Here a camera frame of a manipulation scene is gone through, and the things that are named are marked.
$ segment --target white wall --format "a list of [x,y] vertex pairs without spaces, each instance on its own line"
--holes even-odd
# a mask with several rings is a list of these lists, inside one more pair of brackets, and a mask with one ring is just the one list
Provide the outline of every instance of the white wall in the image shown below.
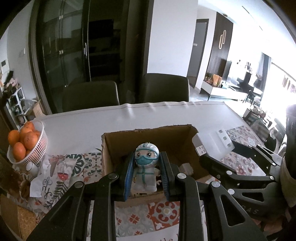
[[[8,29],[9,27],[5,30],[4,34],[2,35],[0,39],[0,62],[4,61],[7,59],[7,36],[8,36]],[[6,80],[8,72],[3,73],[2,75],[2,82],[4,83]]]
[[18,79],[27,99],[32,99],[37,96],[28,54],[29,22],[33,2],[34,1],[31,1],[13,19],[9,25],[7,35],[7,57],[9,68],[14,71],[13,76]]
[[195,84],[195,87],[198,89],[201,88],[202,82],[207,72],[207,65],[209,63],[213,45],[214,31],[216,26],[216,15],[217,12],[214,10],[208,9],[200,5],[197,7],[197,19],[209,19],[209,24],[207,27],[207,37],[205,40],[205,48],[202,56],[202,61],[200,64],[200,70],[197,75],[197,81]]
[[246,62],[249,62],[253,73],[256,74],[261,56],[261,42],[258,40],[256,32],[252,31],[251,28],[246,29],[244,26],[234,23],[227,60],[233,63],[241,60],[243,66]]
[[154,1],[147,73],[187,75],[197,3],[197,0]]

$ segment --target wicker basket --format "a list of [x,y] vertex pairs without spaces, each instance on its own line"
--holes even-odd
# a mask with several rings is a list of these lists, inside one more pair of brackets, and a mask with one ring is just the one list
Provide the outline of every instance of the wicker basket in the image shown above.
[[33,120],[32,123],[35,126],[35,129],[37,131],[40,131],[40,138],[36,144],[36,146],[33,148],[33,150],[27,155],[23,160],[16,162],[15,158],[13,157],[12,153],[12,147],[9,145],[8,152],[7,152],[7,158],[12,164],[22,165],[24,168],[26,168],[26,165],[28,162],[32,162],[35,165],[40,162],[42,157],[45,154],[46,148],[47,148],[47,136],[44,131],[44,123],[39,120]]

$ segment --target doorway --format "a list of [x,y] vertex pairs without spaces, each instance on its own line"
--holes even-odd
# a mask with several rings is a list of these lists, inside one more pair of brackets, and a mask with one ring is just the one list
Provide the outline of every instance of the doorway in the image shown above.
[[207,27],[209,19],[197,19],[195,26],[195,34],[192,46],[192,52],[187,72],[189,84],[194,88],[197,76],[200,70],[200,64],[205,48],[205,40],[207,38]]

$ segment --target tablecloth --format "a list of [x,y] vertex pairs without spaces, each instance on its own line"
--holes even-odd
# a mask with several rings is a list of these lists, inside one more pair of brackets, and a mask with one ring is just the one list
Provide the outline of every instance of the tablecloth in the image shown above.
[[[232,140],[245,145],[261,144],[261,141],[246,126],[239,126],[226,131]],[[81,180],[84,183],[97,182],[102,177],[101,150],[83,154],[57,155],[56,158],[75,158],[76,165],[72,172],[72,183]],[[250,158],[236,153],[229,153],[221,162],[234,168],[240,175],[265,175],[258,165]],[[15,200],[20,206],[36,214],[36,222],[49,211],[43,206],[39,198],[29,198],[28,202],[22,199]],[[116,234],[118,237],[134,236],[162,230],[179,223],[179,202],[153,202],[128,208],[115,207]],[[88,236],[90,236],[91,217],[93,206],[90,208]]]
[[[227,133],[232,140],[242,144],[262,145],[247,124],[221,102],[124,104],[119,107],[102,107],[46,116],[42,121],[45,123],[49,139],[46,152],[57,158],[77,158],[71,177],[72,183],[82,180],[88,184],[102,177],[100,148],[101,135],[105,132],[182,124],[192,124],[197,130],[219,126],[228,130]],[[251,159],[234,153],[229,153],[221,162],[236,169],[241,175],[265,175]],[[37,198],[29,198],[28,202],[21,199],[15,202],[32,210],[36,214],[37,223],[48,212]],[[116,207],[115,215],[118,237],[140,235],[178,225],[179,203],[163,200],[130,208]]]

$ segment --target orange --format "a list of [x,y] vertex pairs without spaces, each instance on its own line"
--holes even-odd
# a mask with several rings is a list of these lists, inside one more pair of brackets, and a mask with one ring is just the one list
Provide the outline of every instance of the orange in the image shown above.
[[40,131],[37,131],[37,130],[34,130],[33,132],[37,135],[37,137],[39,139],[40,138],[40,135],[41,135],[41,132]]
[[36,133],[30,131],[25,135],[24,144],[26,149],[32,150],[38,142],[38,136]]
[[12,130],[8,133],[8,142],[12,147],[20,141],[20,133],[17,130]]
[[24,139],[23,139],[23,138],[20,138],[20,143],[22,143],[23,145],[25,145],[25,144],[24,144]]
[[26,151],[26,156],[29,155],[30,152],[31,152],[31,150],[27,150],[27,151]]
[[34,126],[33,122],[31,122],[31,121],[26,122],[26,123],[24,124],[24,126],[25,126],[25,127],[29,127],[32,131],[35,130],[35,126]]
[[25,135],[28,132],[31,132],[31,131],[32,131],[32,129],[29,128],[29,127],[26,127],[26,126],[24,126],[23,128],[21,128],[21,130],[20,130],[20,141],[22,141],[24,139]]
[[20,142],[15,143],[12,150],[13,156],[17,162],[23,160],[26,156],[26,148]]

